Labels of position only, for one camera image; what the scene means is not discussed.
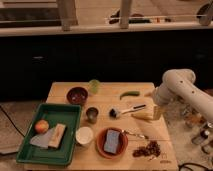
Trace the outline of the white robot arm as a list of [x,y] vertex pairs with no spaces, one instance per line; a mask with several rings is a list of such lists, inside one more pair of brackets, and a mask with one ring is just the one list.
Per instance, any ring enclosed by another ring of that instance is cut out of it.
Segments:
[[180,96],[210,123],[213,123],[213,97],[194,85],[196,75],[191,69],[171,69],[162,76],[162,83],[152,92],[158,106],[167,105]]

